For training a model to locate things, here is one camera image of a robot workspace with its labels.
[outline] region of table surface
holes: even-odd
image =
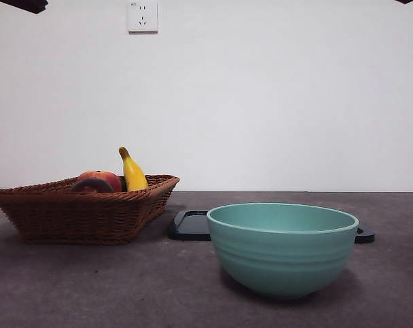
[[[376,232],[331,285],[256,295],[208,241],[174,241],[181,210],[288,202],[344,210]],[[413,327],[413,193],[173,192],[128,245],[26,245],[0,212],[0,327]]]

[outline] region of banana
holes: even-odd
[[[149,185],[145,179],[143,170],[136,164],[125,147],[118,148],[123,159],[123,173],[126,180],[127,191],[145,189]]]

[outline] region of wall socket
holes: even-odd
[[[129,3],[127,25],[129,34],[158,33],[158,2],[140,0]]]

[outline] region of wicker basket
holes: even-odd
[[[77,177],[0,189],[0,209],[25,243],[119,245],[162,214],[179,178],[146,176],[149,187],[122,193],[73,193]]]

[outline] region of ceramic bowl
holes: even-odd
[[[256,293],[295,299],[320,290],[345,268],[358,219],[317,206],[231,204],[207,213],[216,255]]]

